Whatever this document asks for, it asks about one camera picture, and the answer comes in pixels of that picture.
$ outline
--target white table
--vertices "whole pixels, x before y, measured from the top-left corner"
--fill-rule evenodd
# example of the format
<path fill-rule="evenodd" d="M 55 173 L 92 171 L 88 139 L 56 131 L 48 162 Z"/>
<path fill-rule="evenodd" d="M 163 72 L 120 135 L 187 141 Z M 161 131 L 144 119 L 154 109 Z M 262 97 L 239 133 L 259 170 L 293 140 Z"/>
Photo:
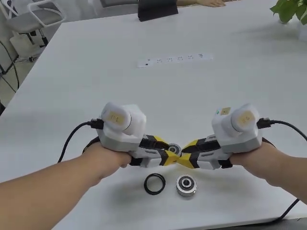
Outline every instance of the white table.
<path fill-rule="evenodd" d="M 97 117 L 108 101 L 138 104 L 147 115 L 147 134 L 181 146 L 213 132 L 217 107 L 246 102 L 264 117 L 307 132 L 307 44 L 297 40 L 296 23 L 285 26 L 272 16 L 274 2 L 182 8 L 179 15 L 144 23 L 126 15 L 63 24 L 0 118 L 0 181 L 54 164 L 72 129 Z M 136 68 L 143 58 L 197 52 L 214 59 Z M 307 154 L 303 139 L 286 127 L 276 125 L 264 134 L 285 152 Z M 90 128 L 78 131 L 65 159 L 79 156 L 95 136 Z M 160 195 L 143 189 L 150 173 L 166 178 Z M 175 189 L 184 173 L 198 182 L 190 200 Z M 90 189 L 55 229 L 228 227 L 275 218 L 292 201 L 240 167 L 128 167 Z M 306 216 L 301 203 L 288 215 Z"/>

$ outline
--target electrical outlet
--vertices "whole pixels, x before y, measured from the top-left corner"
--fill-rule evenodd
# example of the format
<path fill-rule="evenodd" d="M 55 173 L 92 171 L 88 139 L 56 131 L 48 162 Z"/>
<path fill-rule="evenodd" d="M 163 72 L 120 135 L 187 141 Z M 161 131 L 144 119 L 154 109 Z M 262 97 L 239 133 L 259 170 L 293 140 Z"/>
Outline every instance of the electrical outlet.
<path fill-rule="evenodd" d="M 184 63 L 193 61 L 212 60 L 211 54 L 197 53 L 197 54 L 185 54 L 172 57 L 159 57 L 159 58 L 148 58 L 146 60 L 138 61 L 138 68 L 144 68 L 154 65 L 169 64 L 169 63 Z"/>

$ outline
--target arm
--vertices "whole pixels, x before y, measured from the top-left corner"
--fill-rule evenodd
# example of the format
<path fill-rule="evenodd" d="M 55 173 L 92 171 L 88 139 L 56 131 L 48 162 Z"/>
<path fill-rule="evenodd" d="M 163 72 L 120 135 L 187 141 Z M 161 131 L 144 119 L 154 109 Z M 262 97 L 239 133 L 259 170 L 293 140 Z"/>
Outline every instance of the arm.
<path fill-rule="evenodd" d="M 1 183 L 0 229 L 52 229 L 91 186 L 129 162 L 95 143 L 76 159 Z"/>
<path fill-rule="evenodd" d="M 177 0 L 177 6 L 188 6 L 193 4 L 210 7 L 225 6 L 223 0 Z"/>
<path fill-rule="evenodd" d="M 234 154 L 230 161 L 265 179 L 307 204 L 307 158 L 288 156 L 268 143 L 250 153 Z"/>

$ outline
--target person's hand in background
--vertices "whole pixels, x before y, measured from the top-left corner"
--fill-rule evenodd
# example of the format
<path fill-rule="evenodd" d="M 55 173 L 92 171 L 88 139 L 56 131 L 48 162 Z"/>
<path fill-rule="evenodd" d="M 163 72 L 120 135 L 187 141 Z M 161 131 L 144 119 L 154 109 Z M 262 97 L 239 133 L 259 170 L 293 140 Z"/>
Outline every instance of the person's hand in background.
<path fill-rule="evenodd" d="M 210 6 L 210 7 L 221 7 L 225 6 L 223 0 L 197 0 L 199 5 Z"/>

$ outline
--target o-ring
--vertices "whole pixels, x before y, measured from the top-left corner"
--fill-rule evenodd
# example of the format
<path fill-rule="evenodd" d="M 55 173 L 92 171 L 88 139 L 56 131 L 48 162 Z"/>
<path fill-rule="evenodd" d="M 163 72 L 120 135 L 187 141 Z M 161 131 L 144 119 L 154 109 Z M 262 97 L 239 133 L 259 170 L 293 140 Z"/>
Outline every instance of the o-ring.
<path fill-rule="evenodd" d="M 151 191 L 149 190 L 149 188 L 147 187 L 147 181 L 149 178 L 151 177 L 158 177 L 160 178 L 160 180 L 162 181 L 162 188 L 159 190 L 159 191 Z M 144 189 L 145 191 L 150 194 L 150 195 L 158 195 L 159 193 L 161 193 L 163 191 L 163 189 L 165 188 L 165 184 L 166 184 L 166 181 L 165 181 L 165 178 L 161 175 L 161 174 L 158 174 L 158 173 L 152 173 L 150 175 L 148 175 L 144 181 Z"/>

